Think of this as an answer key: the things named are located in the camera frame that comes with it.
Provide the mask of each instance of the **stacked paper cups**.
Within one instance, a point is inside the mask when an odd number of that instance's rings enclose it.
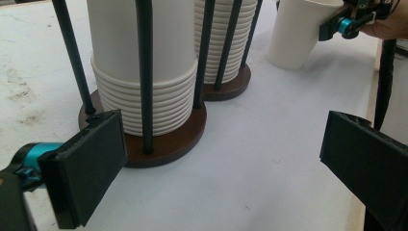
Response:
[[[205,84],[214,84],[217,78],[222,47],[231,16],[234,0],[216,0],[214,9],[213,26],[210,37],[210,47],[207,59]],[[237,77],[241,65],[243,51],[251,28],[252,18],[255,14],[257,0],[242,0],[240,15],[234,33],[227,65],[225,67],[222,83],[232,81]],[[205,0],[195,0],[195,52],[199,54],[201,32],[204,18]]]
[[[153,0],[153,136],[190,117],[197,58],[192,0]],[[104,110],[120,109],[125,133],[141,136],[138,25],[134,0],[88,0],[91,64]]]

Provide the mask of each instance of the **blue metallic part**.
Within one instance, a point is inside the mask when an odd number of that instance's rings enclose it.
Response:
[[[38,157],[47,151],[52,151],[63,145],[62,142],[40,142],[35,145],[30,152],[27,154],[24,160],[24,167],[33,167],[35,170],[40,172],[38,165]]]
[[[348,25],[351,24],[351,22],[353,22],[353,20],[349,19],[349,18],[345,18],[340,22],[339,28],[337,29],[337,31],[339,33],[341,33],[342,35],[345,34],[345,29],[347,29]]]

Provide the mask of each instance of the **table surface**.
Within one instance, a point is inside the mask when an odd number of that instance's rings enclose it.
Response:
[[[91,91],[86,1],[70,0]],[[265,57],[274,1],[264,1],[249,87],[206,102],[197,146],[162,167],[124,168],[79,230],[348,230],[352,193],[319,161],[330,110],[365,117],[378,40],[336,35],[287,71]],[[50,2],[0,8],[0,169],[28,142],[66,141],[82,105]],[[26,193],[38,230],[58,230],[46,190]]]

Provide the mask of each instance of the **human hand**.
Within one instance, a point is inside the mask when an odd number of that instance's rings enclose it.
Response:
[[[408,0],[400,0],[394,12],[385,20],[376,20],[362,27],[362,32],[380,39],[408,39]]]

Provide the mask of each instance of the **brown round base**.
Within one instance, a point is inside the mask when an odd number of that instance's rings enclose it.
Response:
[[[104,112],[96,90],[91,95],[96,114]],[[89,116],[84,106],[79,113],[78,122],[81,129],[88,126],[86,119]],[[200,109],[192,109],[189,119],[177,130],[153,137],[153,153],[143,153],[143,138],[125,134],[128,162],[126,167],[157,167],[162,166],[186,155],[200,140],[207,120],[207,110],[204,103]]]
[[[237,77],[231,82],[221,85],[220,90],[215,89],[215,85],[204,85],[203,100],[204,101],[224,101],[235,98],[242,94],[249,85],[251,79],[251,70],[246,64],[240,68]]]

